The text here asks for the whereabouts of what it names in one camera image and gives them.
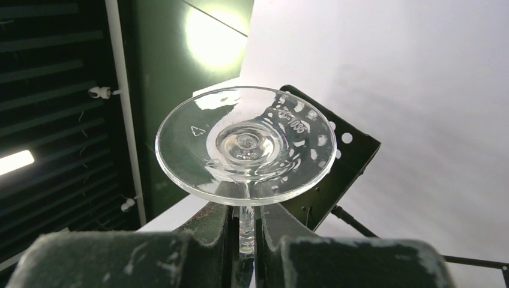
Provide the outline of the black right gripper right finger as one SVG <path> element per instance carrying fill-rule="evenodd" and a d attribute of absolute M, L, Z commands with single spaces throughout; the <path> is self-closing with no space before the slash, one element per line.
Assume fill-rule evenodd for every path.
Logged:
<path fill-rule="evenodd" d="M 455 287 L 444 258 L 408 239 L 321 237 L 282 205 L 256 225 L 258 287 Z"/>

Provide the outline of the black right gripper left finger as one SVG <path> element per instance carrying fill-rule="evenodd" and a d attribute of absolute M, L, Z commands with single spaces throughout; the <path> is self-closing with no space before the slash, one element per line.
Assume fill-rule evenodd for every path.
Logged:
<path fill-rule="evenodd" d="M 208 203 L 171 232 L 62 232 L 39 237 L 8 287 L 226 287 L 232 209 Z"/>

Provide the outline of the large plain wine glass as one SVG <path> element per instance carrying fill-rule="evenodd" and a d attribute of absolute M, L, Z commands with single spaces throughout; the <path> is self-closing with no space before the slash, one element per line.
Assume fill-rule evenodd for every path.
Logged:
<path fill-rule="evenodd" d="M 175 287 L 302 287 L 312 252 L 334 243 L 282 203 L 330 172 L 337 139 L 327 117 L 296 95 L 237 86 L 189 98 L 163 120 L 155 156 L 179 188 L 206 205 L 158 261 Z"/>

